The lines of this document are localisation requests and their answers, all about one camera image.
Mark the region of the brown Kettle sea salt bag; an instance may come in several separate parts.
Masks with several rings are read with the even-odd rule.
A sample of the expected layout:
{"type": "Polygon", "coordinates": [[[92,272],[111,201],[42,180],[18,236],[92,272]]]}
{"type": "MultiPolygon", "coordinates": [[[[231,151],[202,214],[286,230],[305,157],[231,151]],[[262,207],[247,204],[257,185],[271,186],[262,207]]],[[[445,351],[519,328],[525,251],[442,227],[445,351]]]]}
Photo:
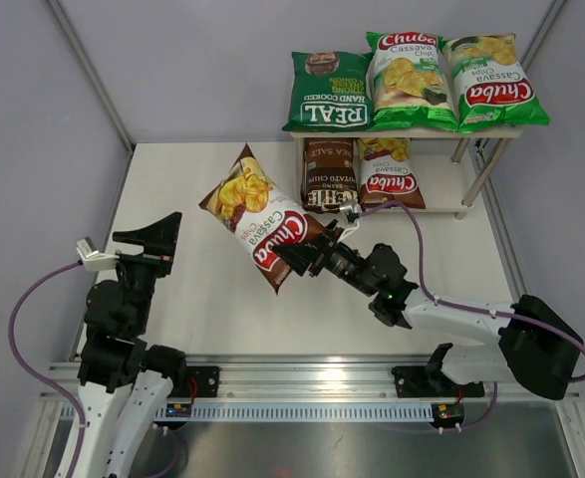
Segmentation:
{"type": "Polygon", "coordinates": [[[351,138],[304,139],[301,200],[315,213],[337,212],[344,203],[358,201],[351,138]]]}

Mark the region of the green REAL chips bag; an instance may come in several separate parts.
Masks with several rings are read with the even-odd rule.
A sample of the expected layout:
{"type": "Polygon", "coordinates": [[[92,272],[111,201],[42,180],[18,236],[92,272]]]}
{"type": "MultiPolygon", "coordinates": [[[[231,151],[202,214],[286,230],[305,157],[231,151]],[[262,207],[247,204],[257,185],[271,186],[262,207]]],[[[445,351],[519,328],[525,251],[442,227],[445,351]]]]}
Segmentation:
{"type": "Polygon", "coordinates": [[[284,131],[342,132],[371,125],[370,53],[293,52],[291,58],[293,84],[284,131]]]}

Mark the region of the green Chuba seaweed bag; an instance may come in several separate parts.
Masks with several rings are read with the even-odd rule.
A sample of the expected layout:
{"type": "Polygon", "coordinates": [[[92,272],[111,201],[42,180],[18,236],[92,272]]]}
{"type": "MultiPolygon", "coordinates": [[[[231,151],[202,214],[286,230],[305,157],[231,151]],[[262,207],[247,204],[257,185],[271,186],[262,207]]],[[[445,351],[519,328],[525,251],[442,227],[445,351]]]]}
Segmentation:
{"type": "Polygon", "coordinates": [[[369,32],[372,130],[455,131],[451,93],[439,61],[440,37],[420,31],[369,32]]]}

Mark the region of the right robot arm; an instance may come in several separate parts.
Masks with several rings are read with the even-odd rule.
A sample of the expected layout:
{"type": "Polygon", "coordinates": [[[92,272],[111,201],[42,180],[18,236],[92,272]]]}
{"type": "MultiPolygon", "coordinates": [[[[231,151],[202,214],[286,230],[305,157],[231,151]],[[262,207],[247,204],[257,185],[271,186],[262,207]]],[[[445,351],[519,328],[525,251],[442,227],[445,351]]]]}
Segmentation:
{"type": "Polygon", "coordinates": [[[475,382],[517,383],[550,400],[564,398],[584,353],[581,337],[544,301],[523,295],[511,305],[437,296],[407,280],[391,246],[362,256],[330,224],[311,241],[274,246],[298,275],[328,271],[371,298],[370,311],[388,327],[438,330],[471,339],[471,347],[439,345],[425,367],[428,388],[448,394],[475,382]]]}

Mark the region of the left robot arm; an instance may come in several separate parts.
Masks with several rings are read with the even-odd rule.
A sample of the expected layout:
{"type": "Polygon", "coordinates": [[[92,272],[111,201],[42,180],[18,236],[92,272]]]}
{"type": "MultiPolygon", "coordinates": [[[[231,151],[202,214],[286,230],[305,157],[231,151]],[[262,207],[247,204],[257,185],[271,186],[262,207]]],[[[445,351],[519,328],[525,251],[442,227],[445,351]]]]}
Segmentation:
{"type": "Polygon", "coordinates": [[[114,233],[114,241],[141,247],[138,254],[107,254],[89,238],[77,243],[87,270],[117,277],[94,285],[86,298],[79,402],[59,477],[128,476],[158,407],[187,387],[184,353],[142,339],[155,283],[171,272],[181,219],[173,212],[114,233]]]}

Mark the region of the brown Chuba cassava bag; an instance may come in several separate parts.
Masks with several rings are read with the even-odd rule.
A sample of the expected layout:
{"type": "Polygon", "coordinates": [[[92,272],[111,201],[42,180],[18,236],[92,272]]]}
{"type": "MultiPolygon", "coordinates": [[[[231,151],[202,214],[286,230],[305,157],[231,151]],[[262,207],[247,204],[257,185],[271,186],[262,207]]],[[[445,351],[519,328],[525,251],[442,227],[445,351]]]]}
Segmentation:
{"type": "Polygon", "coordinates": [[[425,209],[419,182],[410,164],[409,138],[362,137],[357,139],[360,157],[359,204],[374,208],[400,200],[413,209],[425,209]]]}

